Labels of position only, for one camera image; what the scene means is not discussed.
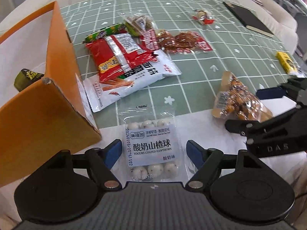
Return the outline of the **peanut snack bag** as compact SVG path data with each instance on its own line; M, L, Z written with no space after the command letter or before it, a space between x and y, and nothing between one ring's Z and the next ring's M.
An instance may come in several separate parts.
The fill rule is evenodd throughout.
M259 122L273 117L260 99L230 71L223 73L212 115L215 118Z

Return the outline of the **yogurt hawthorn balls packet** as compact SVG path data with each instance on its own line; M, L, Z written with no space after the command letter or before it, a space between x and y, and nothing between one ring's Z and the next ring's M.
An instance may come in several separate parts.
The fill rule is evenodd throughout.
M138 106L119 111L126 175L132 182L175 182L185 177L175 108Z

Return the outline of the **clear red candy packet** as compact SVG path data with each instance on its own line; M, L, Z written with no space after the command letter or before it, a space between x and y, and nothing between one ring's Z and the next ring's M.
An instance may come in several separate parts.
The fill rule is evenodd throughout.
M202 25L211 25L215 22L215 18L211 12L203 9L195 9L192 13L192 19Z

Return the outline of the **red braised meat packet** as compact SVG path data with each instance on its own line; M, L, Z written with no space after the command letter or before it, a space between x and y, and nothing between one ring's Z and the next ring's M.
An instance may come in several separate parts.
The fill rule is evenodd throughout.
M172 35L166 30L158 33L151 29L139 36L142 46L150 50L162 50L169 53L195 53L196 51L209 52L212 47L197 32L186 31Z

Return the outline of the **dark black snack packet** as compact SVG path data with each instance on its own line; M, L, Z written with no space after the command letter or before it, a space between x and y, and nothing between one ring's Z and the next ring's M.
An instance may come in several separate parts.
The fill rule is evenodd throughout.
M21 92L28 86L40 80L44 74L37 73L29 69L22 69L15 78L14 87Z

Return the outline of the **white spicy strips bag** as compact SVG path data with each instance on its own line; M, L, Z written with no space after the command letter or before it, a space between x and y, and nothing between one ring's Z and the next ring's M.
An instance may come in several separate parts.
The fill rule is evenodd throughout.
M98 74L85 79L83 86L92 112L99 112L119 99L166 77L182 74L166 53L157 50L154 54L156 54L156 60L141 64L103 83L99 82Z

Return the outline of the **red foil snack bag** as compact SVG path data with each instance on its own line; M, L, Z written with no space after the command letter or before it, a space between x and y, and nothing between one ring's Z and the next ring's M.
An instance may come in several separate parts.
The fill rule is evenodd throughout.
M128 33L109 35L86 44L86 47L98 69L100 83L157 58L153 50L139 45Z

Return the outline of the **clear nut mix packet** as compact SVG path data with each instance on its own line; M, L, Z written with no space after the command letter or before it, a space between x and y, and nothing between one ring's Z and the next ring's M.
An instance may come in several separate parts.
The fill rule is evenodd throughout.
M156 30L157 25L154 19L142 12L120 12L120 17L123 19L127 31L133 37L139 37L146 31L151 29Z

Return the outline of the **green sausage stick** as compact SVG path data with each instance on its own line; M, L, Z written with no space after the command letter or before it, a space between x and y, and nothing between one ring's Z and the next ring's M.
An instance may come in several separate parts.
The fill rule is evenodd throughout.
M99 31L92 33L88 35L83 43L92 43L98 39L103 39L106 36L109 35L114 35L114 34L121 34L121 33L126 33L126 26L124 23L117 23L112 26L109 26L107 28L102 28Z

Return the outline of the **small yellow box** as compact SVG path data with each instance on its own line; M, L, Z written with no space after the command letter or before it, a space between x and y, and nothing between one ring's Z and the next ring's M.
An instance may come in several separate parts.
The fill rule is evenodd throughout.
M298 75L298 69L297 66L294 64L290 56L282 51L278 51L276 53L276 58L281 64L282 68L286 72L286 74L291 76L297 76Z

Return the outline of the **black notebook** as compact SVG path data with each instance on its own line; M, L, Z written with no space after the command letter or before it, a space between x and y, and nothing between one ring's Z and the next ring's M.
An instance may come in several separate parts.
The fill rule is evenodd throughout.
M229 2L223 4L245 28L273 38L274 34L249 9Z

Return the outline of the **orange cardboard box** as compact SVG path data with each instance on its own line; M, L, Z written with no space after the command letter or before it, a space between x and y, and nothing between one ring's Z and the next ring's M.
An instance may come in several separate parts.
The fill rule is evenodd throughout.
M44 76L19 92L22 69ZM59 6L49 3L1 36L1 186L101 139Z

